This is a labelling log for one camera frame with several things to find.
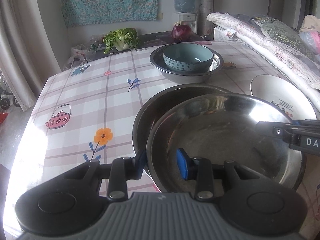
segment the floral fabric on wall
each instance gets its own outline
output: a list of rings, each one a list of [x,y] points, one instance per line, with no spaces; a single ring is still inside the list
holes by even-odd
[[[158,0],[61,0],[67,28],[123,21],[155,21]]]

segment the orange flower print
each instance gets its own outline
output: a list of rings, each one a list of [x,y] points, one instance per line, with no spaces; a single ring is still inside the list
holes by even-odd
[[[112,140],[112,138],[113,133],[111,132],[110,128],[101,128],[96,131],[96,135],[94,136],[93,140],[99,145],[106,145],[108,141]]]

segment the silver screw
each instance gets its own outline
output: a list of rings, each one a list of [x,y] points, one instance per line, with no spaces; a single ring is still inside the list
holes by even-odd
[[[201,198],[201,199],[208,199],[213,197],[213,193],[205,190],[205,191],[198,192],[197,196],[198,198]]]
[[[124,195],[125,195],[124,192],[116,190],[116,191],[112,191],[109,194],[109,197],[113,199],[119,199],[119,198],[123,198]]]

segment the flower stem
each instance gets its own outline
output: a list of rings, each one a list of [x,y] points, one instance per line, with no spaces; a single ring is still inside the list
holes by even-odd
[[[96,149],[97,149],[97,147],[98,147],[98,145],[99,145],[99,142],[100,142],[100,141],[98,141],[97,146],[96,146],[96,148],[95,148],[94,151],[93,151],[93,154],[92,154],[91,159],[93,158],[93,156],[94,156],[94,154],[95,154],[95,152],[96,152]]]

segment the teal bowl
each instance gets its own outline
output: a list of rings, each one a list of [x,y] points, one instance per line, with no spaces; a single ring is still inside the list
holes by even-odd
[[[213,61],[210,49],[194,43],[177,43],[163,50],[163,59],[171,70],[207,72]]]

